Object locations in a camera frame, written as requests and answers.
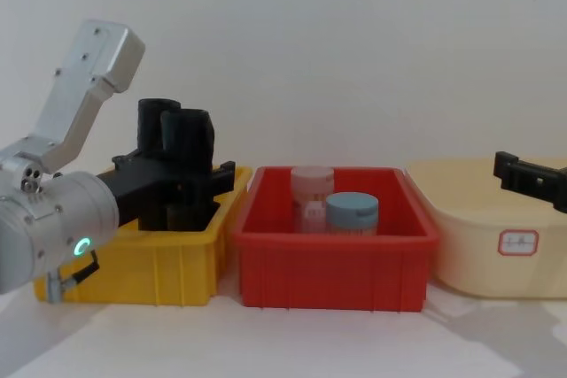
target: red tray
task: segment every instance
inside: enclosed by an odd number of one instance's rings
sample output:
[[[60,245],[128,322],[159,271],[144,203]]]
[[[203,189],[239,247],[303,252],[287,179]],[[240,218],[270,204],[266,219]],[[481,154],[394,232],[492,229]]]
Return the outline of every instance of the red tray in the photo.
[[[291,167],[260,168],[234,237],[255,307],[419,312],[439,233],[400,170],[335,168],[335,191],[379,199],[377,235],[293,231]]]

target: white wall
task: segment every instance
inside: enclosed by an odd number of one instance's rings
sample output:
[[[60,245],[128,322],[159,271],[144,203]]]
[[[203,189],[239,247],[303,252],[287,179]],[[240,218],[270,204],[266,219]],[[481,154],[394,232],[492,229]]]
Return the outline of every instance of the white wall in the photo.
[[[147,51],[74,168],[133,148],[149,96],[210,110],[217,160],[254,166],[567,154],[566,0],[0,0],[0,145],[87,17]]]

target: white table surface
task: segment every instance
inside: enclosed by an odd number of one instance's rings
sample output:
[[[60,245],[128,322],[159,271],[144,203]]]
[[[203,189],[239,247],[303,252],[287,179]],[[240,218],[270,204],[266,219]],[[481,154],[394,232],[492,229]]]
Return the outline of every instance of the white table surface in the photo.
[[[0,297],[0,378],[567,376],[567,303],[481,301],[435,284],[422,313],[256,309],[236,277],[206,307]]]

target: jar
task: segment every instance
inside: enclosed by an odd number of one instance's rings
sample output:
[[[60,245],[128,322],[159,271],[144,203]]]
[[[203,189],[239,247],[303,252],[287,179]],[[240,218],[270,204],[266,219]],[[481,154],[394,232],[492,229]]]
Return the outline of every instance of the jar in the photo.
[[[326,220],[332,234],[375,235],[378,199],[361,192],[339,192],[327,197]]]
[[[334,190],[335,172],[330,167],[302,166],[291,170],[295,232],[325,231],[325,199]]]

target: cream plastic bin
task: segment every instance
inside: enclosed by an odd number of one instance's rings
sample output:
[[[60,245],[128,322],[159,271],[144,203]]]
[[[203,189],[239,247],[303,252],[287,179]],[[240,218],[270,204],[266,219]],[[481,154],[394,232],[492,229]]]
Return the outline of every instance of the cream plastic bin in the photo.
[[[407,174],[441,231],[440,281],[481,297],[567,297],[567,214],[501,189],[493,159],[420,161]]]

